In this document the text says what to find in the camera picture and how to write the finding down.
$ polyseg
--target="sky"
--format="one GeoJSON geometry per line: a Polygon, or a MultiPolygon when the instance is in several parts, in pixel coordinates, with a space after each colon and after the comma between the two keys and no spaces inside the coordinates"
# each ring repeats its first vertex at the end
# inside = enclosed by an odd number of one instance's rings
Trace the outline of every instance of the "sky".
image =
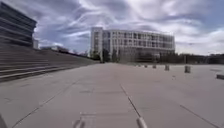
{"type": "Polygon", "coordinates": [[[41,46],[90,48],[91,27],[175,36],[176,52],[224,53],[223,0],[3,0],[35,19],[41,46]]]}

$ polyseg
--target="white building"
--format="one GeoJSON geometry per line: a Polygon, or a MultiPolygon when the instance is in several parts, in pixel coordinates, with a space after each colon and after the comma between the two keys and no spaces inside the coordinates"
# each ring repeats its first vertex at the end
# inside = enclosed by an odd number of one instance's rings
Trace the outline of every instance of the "white building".
{"type": "Polygon", "coordinates": [[[91,30],[91,51],[102,57],[103,49],[110,57],[116,55],[128,59],[136,59],[141,55],[162,56],[175,52],[175,39],[172,35],[156,32],[140,32],[127,30],[103,30],[94,27],[91,30]]]}
{"type": "Polygon", "coordinates": [[[39,49],[39,41],[36,39],[33,39],[33,48],[34,49],[39,49]]]}

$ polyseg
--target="building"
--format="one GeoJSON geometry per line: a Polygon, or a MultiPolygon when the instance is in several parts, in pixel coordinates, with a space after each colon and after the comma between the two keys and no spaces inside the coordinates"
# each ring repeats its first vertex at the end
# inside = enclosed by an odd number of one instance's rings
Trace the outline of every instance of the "building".
{"type": "Polygon", "coordinates": [[[175,39],[172,35],[156,32],[94,27],[91,30],[91,52],[98,53],[102,58],[103,50],[109,52],[110,58],[116,55],[129,61],[150,59],[175,53],[175,39]]]}
{"type": "Polygon", "coordinates": [[[34,49],[39,49],[39,41],[36,39],[33,39],[33,48],[34,49]]]}
{"type": "Polygon", "coordinates": [[[36,21],[0,1],[0,43],[33,47],[36,21]]]}

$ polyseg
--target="stair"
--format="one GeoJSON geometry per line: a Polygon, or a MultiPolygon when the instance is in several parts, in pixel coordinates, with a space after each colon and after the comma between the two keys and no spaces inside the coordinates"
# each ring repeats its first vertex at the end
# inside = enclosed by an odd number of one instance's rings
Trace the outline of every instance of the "stair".
{"type": "Polygon", "coordinates": [[[95,63],[71,54],[0,42],[0,82],[95,63]]]}

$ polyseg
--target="concrete plaza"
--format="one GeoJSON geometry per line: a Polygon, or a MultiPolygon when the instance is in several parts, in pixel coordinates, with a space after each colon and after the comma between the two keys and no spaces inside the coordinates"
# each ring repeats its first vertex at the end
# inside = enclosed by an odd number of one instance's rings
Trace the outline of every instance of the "concrete plaza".
{"type": "Polygon", "coordinates": [[[8,128],[224,128],[224,66],[96,64],[0,83],[8,128]]]}

